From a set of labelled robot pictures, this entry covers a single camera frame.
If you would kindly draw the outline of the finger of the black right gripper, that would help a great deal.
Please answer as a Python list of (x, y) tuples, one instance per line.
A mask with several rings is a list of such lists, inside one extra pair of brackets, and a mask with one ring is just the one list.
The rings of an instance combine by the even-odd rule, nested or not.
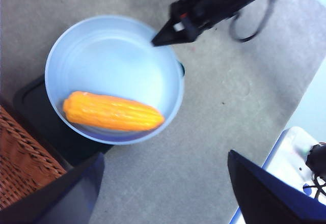
[(188, 17), (169, 19), (168, 22), (152, 39), (154, 46), (166, 46), (194, 42), (199, 35), (199, 29)]

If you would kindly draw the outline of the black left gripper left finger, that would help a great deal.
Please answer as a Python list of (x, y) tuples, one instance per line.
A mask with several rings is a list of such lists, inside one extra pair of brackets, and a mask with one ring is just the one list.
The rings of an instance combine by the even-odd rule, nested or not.
[(100, 192), (104, 156), (97, 153), (1, 211), (1, 223), (88, 223)]

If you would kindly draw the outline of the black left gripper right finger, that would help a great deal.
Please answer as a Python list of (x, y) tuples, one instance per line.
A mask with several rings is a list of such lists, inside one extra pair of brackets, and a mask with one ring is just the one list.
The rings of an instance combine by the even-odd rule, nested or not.
[(234, 150), (228, 171), (246, 223), (325, 223), (325, 205), (289, 186)]

